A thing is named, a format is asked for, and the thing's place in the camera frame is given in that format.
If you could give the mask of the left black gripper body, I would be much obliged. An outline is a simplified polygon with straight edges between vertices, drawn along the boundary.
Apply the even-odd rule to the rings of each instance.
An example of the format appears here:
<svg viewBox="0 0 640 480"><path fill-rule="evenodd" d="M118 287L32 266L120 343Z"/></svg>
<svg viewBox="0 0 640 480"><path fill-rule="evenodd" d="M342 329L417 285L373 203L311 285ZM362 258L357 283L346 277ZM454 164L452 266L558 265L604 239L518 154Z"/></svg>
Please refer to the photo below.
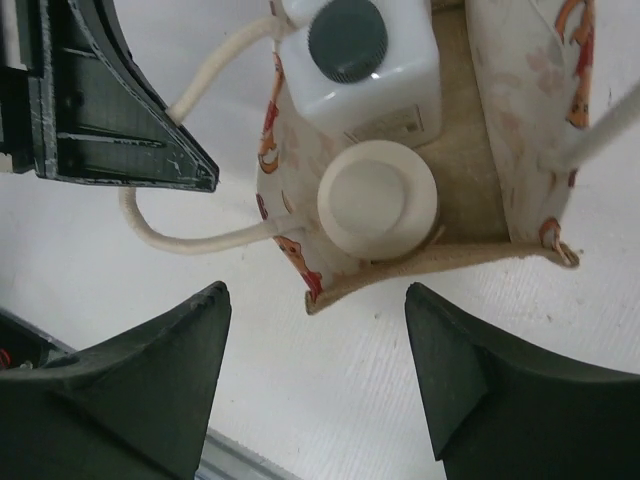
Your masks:
<svg viewBox="0 0 640 480"><path fill-rule="evenodd" d="M47 1L1 3L1 155L9 173L46 172L50 113Z"/></svg>

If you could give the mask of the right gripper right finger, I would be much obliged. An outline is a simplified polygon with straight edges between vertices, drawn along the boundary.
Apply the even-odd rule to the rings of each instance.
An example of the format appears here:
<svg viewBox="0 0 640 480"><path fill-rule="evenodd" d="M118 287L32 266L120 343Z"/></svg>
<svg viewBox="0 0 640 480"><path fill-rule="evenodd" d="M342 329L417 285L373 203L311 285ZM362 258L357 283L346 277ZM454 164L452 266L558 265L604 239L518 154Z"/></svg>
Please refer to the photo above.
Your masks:
<svg viewBox="0 0 640 480"><path fill-rule="evenodd" d="M635 479L639 378L529 343L426 286L405 318L434 457L450 479Z"/></svg>

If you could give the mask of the brown canvas bag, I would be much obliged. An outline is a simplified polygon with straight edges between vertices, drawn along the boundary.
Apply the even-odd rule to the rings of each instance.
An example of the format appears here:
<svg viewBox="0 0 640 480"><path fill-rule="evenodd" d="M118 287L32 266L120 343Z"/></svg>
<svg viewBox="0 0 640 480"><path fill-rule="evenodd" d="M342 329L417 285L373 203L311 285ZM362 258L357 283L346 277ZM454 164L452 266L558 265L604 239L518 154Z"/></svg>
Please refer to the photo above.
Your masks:
<svg viewBox="0 0 640 480"><path fill-rule="evenodd" d="M394 277L529 256L575 268L560 220L576 174L639 119L632 90L591 121L595 32L592 1L274 1L167 111L182 123L231 61L272 42L260 222L166 236L132 187L121 211L179 255L275 241L309 314Z"/></svg>

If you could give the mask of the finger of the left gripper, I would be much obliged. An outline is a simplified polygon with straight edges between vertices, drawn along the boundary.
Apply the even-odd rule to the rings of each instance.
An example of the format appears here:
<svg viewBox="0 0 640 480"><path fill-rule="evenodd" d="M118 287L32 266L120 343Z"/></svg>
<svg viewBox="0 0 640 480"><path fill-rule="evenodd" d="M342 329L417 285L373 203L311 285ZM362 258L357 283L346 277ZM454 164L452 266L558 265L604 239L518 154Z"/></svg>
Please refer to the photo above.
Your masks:
<svg viewBox="0 0 640 480"><path fill-rule="evenodd" d="M212 192L219 168L135 63L111 1L30 1L33 169L84 185Z"/></svg>

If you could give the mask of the cream wide-cap bottle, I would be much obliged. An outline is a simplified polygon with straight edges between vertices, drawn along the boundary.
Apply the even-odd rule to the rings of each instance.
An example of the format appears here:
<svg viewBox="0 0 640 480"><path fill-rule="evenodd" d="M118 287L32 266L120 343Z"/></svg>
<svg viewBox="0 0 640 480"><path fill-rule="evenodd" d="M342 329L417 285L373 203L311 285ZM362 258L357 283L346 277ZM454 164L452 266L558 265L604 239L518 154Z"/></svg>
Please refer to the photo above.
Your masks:
<svg viewBox="0 0 640 480"><path fill-rule="evenodd" d="M415 250L431 235L439 196L420 155L399 143L372 140L332 160L316 205L324 232L341 251L386 261Z"/></svg>

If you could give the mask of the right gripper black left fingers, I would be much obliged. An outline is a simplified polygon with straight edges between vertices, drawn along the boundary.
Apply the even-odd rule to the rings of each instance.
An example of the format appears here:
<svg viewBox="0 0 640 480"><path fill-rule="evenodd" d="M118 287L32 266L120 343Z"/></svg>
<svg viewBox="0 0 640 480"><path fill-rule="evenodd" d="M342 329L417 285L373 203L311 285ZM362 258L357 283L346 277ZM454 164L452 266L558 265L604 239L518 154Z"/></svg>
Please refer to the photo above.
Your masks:
<svg viewBox="0 0 640 480"><path fill-rule="evenodd" d="M230 322L222 282L75 352L3 313L2 477L193 478Z"/></svg>

